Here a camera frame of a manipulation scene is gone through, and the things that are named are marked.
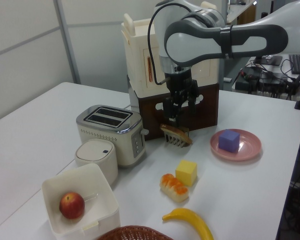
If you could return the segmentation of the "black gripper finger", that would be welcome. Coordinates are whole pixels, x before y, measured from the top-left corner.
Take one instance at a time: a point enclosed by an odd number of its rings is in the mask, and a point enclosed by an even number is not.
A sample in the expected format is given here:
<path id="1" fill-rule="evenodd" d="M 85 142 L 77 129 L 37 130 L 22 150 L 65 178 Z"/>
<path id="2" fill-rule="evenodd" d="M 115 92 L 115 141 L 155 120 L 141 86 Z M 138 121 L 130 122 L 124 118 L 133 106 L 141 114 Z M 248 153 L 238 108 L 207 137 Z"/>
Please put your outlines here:
<path id="1" fill-rule="evenodd" d="M 175 105 L 173 97 L 167 97 L 163 100 L 164 116 L 174 125 L 179 125 L 178 105 Z"/>
<path id="2" fill-rule="evenodd" d="M 196 100 L 197 100 L 197 96 L 189 96 L 187 98 L 188 109 L 189 109 L 189 112 L 191 114 L 195 114 L 196 113 Z"/>

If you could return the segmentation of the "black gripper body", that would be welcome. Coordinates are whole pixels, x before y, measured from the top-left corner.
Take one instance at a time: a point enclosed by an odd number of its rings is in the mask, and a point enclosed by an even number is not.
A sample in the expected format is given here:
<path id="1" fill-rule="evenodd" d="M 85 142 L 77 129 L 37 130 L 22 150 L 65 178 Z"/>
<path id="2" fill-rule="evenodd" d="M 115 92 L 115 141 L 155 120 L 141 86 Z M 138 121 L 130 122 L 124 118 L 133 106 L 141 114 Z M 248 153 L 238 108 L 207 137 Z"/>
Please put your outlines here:
<path id="1" fill-rule="evenodd" d="M 192 78 L 190 69 L 175 74 L 166 73 L 165 77 L 169 78 L 166 86 L 175 105 L 181 106 L 189 96 L 199 96 L 198 83 Z"/>

